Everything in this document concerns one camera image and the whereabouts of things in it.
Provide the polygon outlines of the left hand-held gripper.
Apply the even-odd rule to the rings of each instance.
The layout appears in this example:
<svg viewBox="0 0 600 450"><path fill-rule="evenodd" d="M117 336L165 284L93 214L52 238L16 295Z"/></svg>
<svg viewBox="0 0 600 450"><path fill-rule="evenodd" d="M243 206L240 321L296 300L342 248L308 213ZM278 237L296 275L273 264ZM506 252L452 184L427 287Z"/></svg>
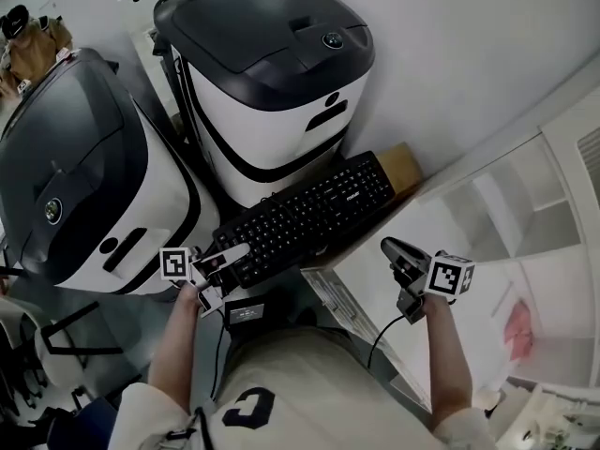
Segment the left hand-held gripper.
<svg viewBox="0 0 600 450"><path fill-rule="evenodd" d="M188 247L162 247L159 250L160 278L171 283L185 281L196 290L203 315L223 306L220 272L249 254L249 245L236 245L215 255L193 257Z"/></svg>

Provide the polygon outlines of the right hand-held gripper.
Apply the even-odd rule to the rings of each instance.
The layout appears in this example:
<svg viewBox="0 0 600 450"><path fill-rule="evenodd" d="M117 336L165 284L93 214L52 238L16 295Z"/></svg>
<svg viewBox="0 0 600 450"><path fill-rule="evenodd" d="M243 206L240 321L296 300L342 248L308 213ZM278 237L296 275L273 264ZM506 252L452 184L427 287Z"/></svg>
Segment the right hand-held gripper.
<svg viewBox="0 0 600 450"><path fill-rule="evenodd" d="M390 261L395 281L401 288L397 308L409 324L424 318L427 294L439 295L451 303L470 289L475 262L469 259L442 250L431 257L395 237L385 237L381 250Z"/></svg>

